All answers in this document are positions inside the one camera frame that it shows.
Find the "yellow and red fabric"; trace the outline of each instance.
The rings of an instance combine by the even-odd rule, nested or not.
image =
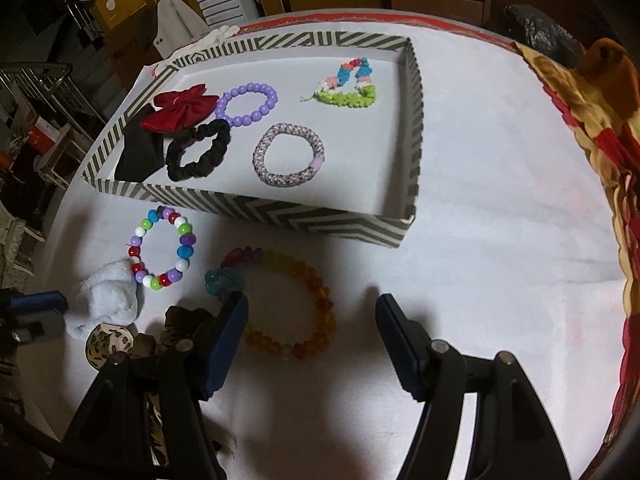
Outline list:
[[[568,70],[539,52],[516,44],[536,72],[543,88],[573,131],[598,174],[613,213],[626,277],[623,306],[625,355],[620,387],[604,442],[582,475],[588,479],[606,457],[640,393],[640,93],[638,72],[626,50],[612,40],[599,40],[575,70]]]

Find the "bracelet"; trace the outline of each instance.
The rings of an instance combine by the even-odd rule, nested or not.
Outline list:
[[[247,92],[256,92],[264,94],[267,100],[260,108],[251,112],[250,115],[229,117],[226,114],[226,105],[234,97],[246,94]],[[265,83],[249,83],[247,85],[239,86],[238,88],[232,88],[231,91],[225,92],[218,104],[216,104],[216,118],[224,119],[231,126],[249,126],[251,123],[257,123],[262,117],[268,115],[268,113],[275,108],[278,102],[278,94],[276,91]]]
[[[251,247],[233,249],[227,254],[220,267],[209,270],[205,275],[207,292],[221,300],[229,293],[244,289],[244,279],[229,270],[229,267],[241,263],[263,264],[267,268],[287,272],[297,278],[314,297],[316,306],[315,330],[311,338],[302,343],[280,343],[259,330],[250,326],[244,331],[244,340],[270,356],[280,356],[288,360],[290,356],[304,359],[314,355],[329,346],[329,338],[335,332],[337,323],[332,311],[334,302],[329,297],[330,290],[321,278],[316,276],[316,270],[305,262],[297,262],[286,254],[261,248],[253,250]]]
[[[211,147],[204,152],[197,162],[189,162],[180,166],[180,159],[185,150],[196,142],[207,137],[216,136]],[[171,180],[178,182],[192,176],[207,176],[222,163],[226,149],[231,142],[229,123],[215,119],[209,124],[201,124],[181,131],[166,149],[166,172]]]
[[[288,175],[281,175],[275,173],[269,173],[264,165],[264,154],[271,146],[273,139],[280,134],[293,135],[302,137],[309,143],[311,149],[314,151],[314,158],[309,165],[302,171],[297,173],[290,173]],[[316,173],[322,168],[324,163],[324,146],[322,140],[309,128],[304,126],[296,126],[295,124],[274,124],[267,132],[262,136],[260,142],[254,150],[254,170],[261,181],[268,186],[275,187],[294,187],[304,184],[311,180]]]
[[[140,247],[146,232],[161,218],[167,220],[169,224],[175,225],[178,229],[180,247],[176,251],[178,261],[176,261],[175,267],[164,274],[160,274],[160,276],[155,276],[145,269],[145,264],[140,259]],[[136,281],[153,290],[160,290],[164,286],[179,282],[182,279],[182,273],[189,268],[189,258],[193,256],[196,235],[191,232],[192,229],[193,227],[187,222],[187,219],[184,216],[180,216],[180,213],[175,212],[170,207],[158,206],[158,209],[151,209],[146,218],[140,222],[140,226],[136,227],[136,235],[132,236],[129,241],[130,247],[127,253],[131,256],[131,270]]]
[[[358,67],[356,72],[355,92],[335,92],[335,89],[344,86],[349,80],[353,69]],[[373,69],[369,66],[366,57],[352,59],[348,63],[340,65],[337,75],[329,76],[316,89],[313,96],[308,99],[300,99],[302,102],[310,101],[315,97],[320,102],[335,106],[348,106],[349,108],[367,108],[376,102],[376,86],[371,79]]]

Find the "black scrunchie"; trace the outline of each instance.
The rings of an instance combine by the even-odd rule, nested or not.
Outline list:
[[[174,182],[185,180],[192,176],[207,176],[220,165],[226,153],[226,147],[231,141],[231,128],[224,119],[215,119],[209,124],[193,126],[181,131],[171,141],[166,150],[166,172]],[[216,136],[211,141],[211,147],[202,154],[197,162],[189,162],[180,167],[180,158],[185,150],[199,140]]]

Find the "green bead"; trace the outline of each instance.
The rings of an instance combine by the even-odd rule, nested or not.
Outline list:
[[[191,232],[191,229],[191,224],[182,224],[180,227],[178,227],[178,232],[181,235],[186,235]]]

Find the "black plastic bag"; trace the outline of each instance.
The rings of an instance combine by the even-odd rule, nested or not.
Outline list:
[[[541,10],[530,5],[504,7],[510,38],[523,43],[567,68],[575,68],[584,50],[578,40]]]

